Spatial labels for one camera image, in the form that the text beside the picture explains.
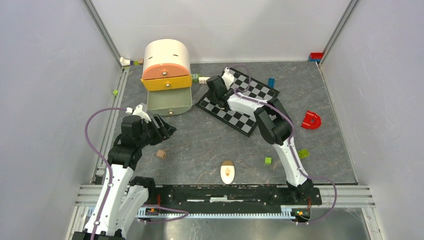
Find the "black grey chessboard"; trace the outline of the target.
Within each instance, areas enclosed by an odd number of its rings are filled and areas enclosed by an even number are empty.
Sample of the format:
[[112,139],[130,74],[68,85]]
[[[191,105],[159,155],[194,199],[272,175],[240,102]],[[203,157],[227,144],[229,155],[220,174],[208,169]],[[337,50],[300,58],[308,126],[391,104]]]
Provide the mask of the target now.
[[[255,78],[249,77],[247,74],[237,69],[231,67],[228,72],[234,76],[234,81],[231,87],[235,89],[248,88],[248,90],[243,93],[248,97],[270,100],[277,97],[280,93],[278,90],[269,87]],[[221,109],[217,104],[211,103],[211,101],[207,98],[207,94],[204,94],[200,98],[200,100],[196,103],[196,106],[248,137],[252,135],[257,126],[253,116],[239,111]]]

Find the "grey green bottom drawer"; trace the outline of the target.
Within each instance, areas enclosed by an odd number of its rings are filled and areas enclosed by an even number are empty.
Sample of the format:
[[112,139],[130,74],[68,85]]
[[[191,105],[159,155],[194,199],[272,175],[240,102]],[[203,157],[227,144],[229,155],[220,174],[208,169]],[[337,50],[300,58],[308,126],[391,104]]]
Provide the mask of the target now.
[[189,111],[193,106],[190,87],[149,91],[147,109],[160,116],[175,116]]

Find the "yellow drawer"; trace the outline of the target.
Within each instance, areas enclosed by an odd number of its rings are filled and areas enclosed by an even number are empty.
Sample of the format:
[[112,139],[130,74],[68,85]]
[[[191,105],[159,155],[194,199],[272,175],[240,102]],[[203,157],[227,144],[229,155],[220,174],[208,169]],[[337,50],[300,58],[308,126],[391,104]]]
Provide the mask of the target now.
[[141,79],[144,87],[149,92],[165,91],[181,88],[190,88],[193,80],[190,75],[156,78],[156,79]]

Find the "small green cube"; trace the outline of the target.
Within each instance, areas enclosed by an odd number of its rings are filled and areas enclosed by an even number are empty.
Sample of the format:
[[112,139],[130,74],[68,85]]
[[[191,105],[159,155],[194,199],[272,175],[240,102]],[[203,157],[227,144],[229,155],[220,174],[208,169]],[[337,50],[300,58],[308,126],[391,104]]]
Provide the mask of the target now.
[[271,164],[272,164],[272,158],[271,158],[271,157],[266,157],[266,158],[264,159],[264,163],[265,163],[266,165],[271,165]]

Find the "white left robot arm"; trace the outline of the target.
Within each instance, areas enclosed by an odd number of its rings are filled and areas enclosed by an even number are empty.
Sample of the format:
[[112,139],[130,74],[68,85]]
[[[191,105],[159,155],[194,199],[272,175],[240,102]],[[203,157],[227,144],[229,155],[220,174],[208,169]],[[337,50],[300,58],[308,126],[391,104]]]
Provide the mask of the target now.
[[129,115],[123,118],[106,161],[105,180],[94,211],[74,240],[124,240],[137,212],[157,198],[151,177],[134,177],[142,150],[169,139],[177,130],[159,115],[151,118]]

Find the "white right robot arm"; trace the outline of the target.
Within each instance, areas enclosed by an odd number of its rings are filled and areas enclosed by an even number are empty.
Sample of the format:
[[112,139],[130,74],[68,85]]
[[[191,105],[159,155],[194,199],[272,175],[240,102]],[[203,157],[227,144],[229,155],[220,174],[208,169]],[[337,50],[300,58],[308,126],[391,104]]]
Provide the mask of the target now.
[[215,75],[205,82],[211,103],[254,117],[262,138],[275,149],[283,165],[289,199],[295,204],[306,201],[314,185],[300,162],[294,142],[294,124],[281,102],[275,97],[264,100],[247,96],[230,87],[230,80],[225,76]]

